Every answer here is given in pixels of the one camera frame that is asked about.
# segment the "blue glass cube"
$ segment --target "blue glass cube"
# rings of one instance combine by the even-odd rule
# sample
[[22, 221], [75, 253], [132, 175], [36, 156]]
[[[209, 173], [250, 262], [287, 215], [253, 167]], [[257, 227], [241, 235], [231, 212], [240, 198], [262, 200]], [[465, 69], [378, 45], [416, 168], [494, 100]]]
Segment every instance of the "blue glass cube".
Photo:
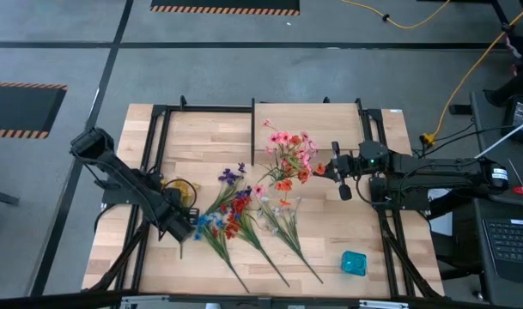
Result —
[[341, 257], [341, 270], [348, 274], [365, 276], [367, 266], [365, 254], [345, 251]]

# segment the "wooden table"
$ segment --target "wooden table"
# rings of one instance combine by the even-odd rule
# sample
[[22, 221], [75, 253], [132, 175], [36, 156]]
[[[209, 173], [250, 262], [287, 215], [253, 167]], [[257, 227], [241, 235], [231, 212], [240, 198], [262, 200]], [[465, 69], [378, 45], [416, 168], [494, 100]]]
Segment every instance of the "wooden table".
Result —
[[[265, 118], [269, 118], [279, 130], [295, 134], [300, 130], [308, 131], [321, 147], [315, 160], [327, 163], [331, 141], [339, 141], [343, 150], [355, 149], [362, 141], [356, 108], [355, 104], [257, 104], [254, 113], [256, 165], [246, 164], [248, 183], [257, 181], [264, 171], [259, 163], [267, 161], [264, 149], [270, 131], [260, 125]], [[130, 167], [139, 168], [151, 110], [152, 105], [134, 104], [129, 107], [118, 156]], [[382, 114], [389, 148], [410, 153], [402, 112], [383, 110]], [[181, 177], [202, 186], [195, 207], [204, 210], [214, 201], [220, 189], [217, 176], [224, 168], [235, 168], [238, 162], [250, 162], [251, 119], [252, 115], [248, 113], [172, 112], [162, 172], [168, 179]], [[157, 145], [157, 139], [155, 136], [153, 145]], [[151, 164], [154, 155], [155, 150], [150, 158]], [[369, 197], [367, 180], [362, 179], [361, 190]], [[388, 298], [376, 212], [356, 194], [350, 201], [341, 201], [338, 186], [329, 179], [311, 178], [304, 185], [295, 183], [292, 197], [297, 196], [303, 198], [298, 210], [301, 247], [324, 284], [318, 282], [280, 239], [272, 237], [268, 231], [258, 231], [265, 250], [288, 280], [290, 288], [284, 285], [258, 251], [240, 239], [233, 239], [228, 242], [230, 257], [251, 293]], [[100, 220], [83, 280], [84, 288], [95, 284], [119, 255], [130, 209], [130, 205], [119, 205]], [[428, 224], [416, 212], [402, 211], [401, 215], [412, 262], [433, 289], [444, 294]], [[367, 255], [366, 276], [347, 275], [340, 270], [341, 255], [347, 250]], [[125, 287], [131, 285], [135, 258], [130, 261]], [[395, 271], [399, 291], [404, 294], [403, 271], [396, 257]], [[153, 227], [139, 289], [140, 292], [159, 294], [245, 293], [207, 243], [187, 240], [181, 260], [177, 241], [171, 235], [157, 241]]]

